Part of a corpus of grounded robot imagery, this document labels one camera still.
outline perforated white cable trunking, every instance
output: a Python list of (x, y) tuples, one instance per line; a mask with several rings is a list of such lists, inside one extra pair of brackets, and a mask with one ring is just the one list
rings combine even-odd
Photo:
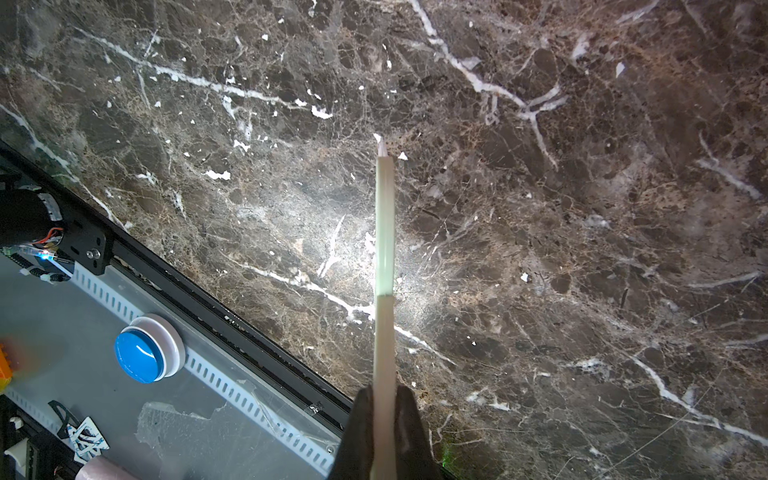
[[(99, 280), (98, 276), (86, 270), (79, 263), (75, 264), (74, 276), (71, 281), (126, 323), (130, 323), (132, 319), (143, 314), (120, 293)], [(240, 410), (252, 422), (255, 422), (315, 470), (323, 475), (328, 475), (333, 464), (331, 454), (313, 440), (303, 437), (300, 430), (281, 419), (272, 409), (256, 399), (253, 393), (245, 390), (197, 352), (189, 347), (185, 348), (187, 362), (184, 364), (184, 368), (186, 370), (224, 397), (232, 406)]]
[[(29, 416), (31, 416), (37, 423), (40, 425), (43, 425), (50, 433), (53, 433), (54, 435), (56, 432), (58, 432), (59, 428), (61, 428), (61, 420), (56, 419), (54, 420), (50, 416), (48, 416), (46, 413), (43, 413), (38, 409), (38, 407), (34, 406), (30, 402), (27, 402), (27, 399), (21, 396), (16, 390), (13, 389), (13, 387), (9, 386), (5, 389), (3, 392), (5, 396), (10, 398), (13, 403), (20, 406), (22, 410), (27, 412)], [(65, 444), (71, 449), (72, 444), (69, 441), (66, 441)]]

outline blue button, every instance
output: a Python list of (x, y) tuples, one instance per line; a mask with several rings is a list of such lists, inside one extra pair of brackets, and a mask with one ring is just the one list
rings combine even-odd
[(114, 341), (114, 353), (123, 370), (132, 379), (152, 383), (163, 372), (163, 356), (155, 342), (145, 333), (128, 330)]

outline orange wire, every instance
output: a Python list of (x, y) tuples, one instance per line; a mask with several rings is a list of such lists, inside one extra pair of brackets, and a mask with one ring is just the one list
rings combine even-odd
[(45, 242), (49, 241), (49, 240), (51, 239), (51, 237), (53, 237), (53, 233), (54, 233), (56, 230), (60, 230), (61, 232), (63, 232), (63, 231), (64, 231), (64, 229), (63, 229), (63, 228), (61, 228), (61, 227), (53, 227), (53, 228), (51, 228), (51, 229), (48, 231), (48, 235), (46, 235), (44, 239), (42, 239), (42, 240), (38, 240), (38, 241), (36, 241), (36, 242), (32, 242), (32, 243), (45, 243)]

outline orange object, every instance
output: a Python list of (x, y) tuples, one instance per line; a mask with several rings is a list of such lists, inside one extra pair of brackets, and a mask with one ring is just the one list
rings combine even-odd
[(11, 377), (13, 377), (11, 366), (8, 364), (8, 359), (2, 348), (3, 345), (0, 344), (0, 392), (5, 390), (5, 387), (11, 382)]

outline black cable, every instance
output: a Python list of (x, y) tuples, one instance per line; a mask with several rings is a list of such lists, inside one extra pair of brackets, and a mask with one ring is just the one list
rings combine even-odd
[[(42, 268), (37, 268), (34, 266), (29, 260), (25, 259), (18, 253), (11, 253), (10, 255), (5, 255), (7, 258), (13, 260), (16, 265), (19, 265), (21, 268), (26, 269), (29, 273), (36, 276), (37, 278), (40, 278), (42, 275), (45, 275), (46, 272)], [(69, 280), (69, 276), (64, 275), (62, 273), (50, 273), (50, 279), (51, 282), (66, 282)]]

